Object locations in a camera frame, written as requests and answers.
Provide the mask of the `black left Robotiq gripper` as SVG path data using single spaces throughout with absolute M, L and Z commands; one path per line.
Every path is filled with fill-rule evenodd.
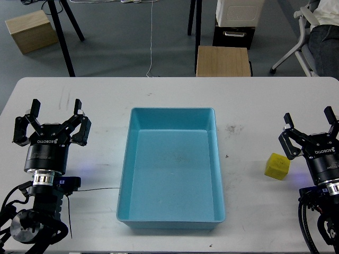
M 24 171 L 51 170 L 60 175 L 66 172 L 68 150 L 71 143 L 86 146 L 91 121 L 82 111 L 82 102 L 75 100 L 74 114 L 63 124 L 43 124 L 38 121 L 40 101 L 33 99 L 24 116 L 15 118 L 13 142 L 25 146 L 30 143 Z M 28 138 L 26 131 L 32 125 L 34 132 Z

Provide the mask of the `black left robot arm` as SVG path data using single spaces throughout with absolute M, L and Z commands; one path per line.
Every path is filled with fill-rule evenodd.
M 24 171 L 33 174 L 31 181 L 14 187 L 1 207 L 1 246 L 9 238 L 30 244 L 28 253 L 44 253 L 65 238 L 69 227 L 61 221 L 63 197 L 81 186 L 80 177 L 66 177 L 69 146 L 87 144 L 91 121 L 76 99 L 73 115 L 64 123 L 40 124 L 37 120 L 41 103 L 32 101 L 25 116 L 15 119 L 13 142 L 28 145 Z

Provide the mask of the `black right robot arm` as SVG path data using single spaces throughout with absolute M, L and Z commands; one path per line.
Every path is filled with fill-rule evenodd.
M 285 126 L 279 141 L 289 160 L 303 156 L 313 187 L 299 190 L 298 220 L 303 238 L 311 253 L 318 249 L 311 237 L 307 210 L 317 211 L 317 228 L 327 245 L 338 253 L 338 118 L 330 106 L 324 109 L 330 124 L 328 132 L 310 134 L 294 127 L 289 113 L 284 115 Z

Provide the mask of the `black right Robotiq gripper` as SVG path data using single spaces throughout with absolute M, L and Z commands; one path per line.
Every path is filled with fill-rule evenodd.
M 279 141 L 289 160 L 305 157 L 312 180 L 316 186 L 338 180 L 338 119 L 331 106 L 324 109 L 324 114 L 331 125 L 328 134 L 311 134 L 315 143 L 308 143 L 307 136 L 295 129 L 290 113 L 284 115 L 285 126 L 279 135 Z M 291 140 L 301 145 L 295 147 Z

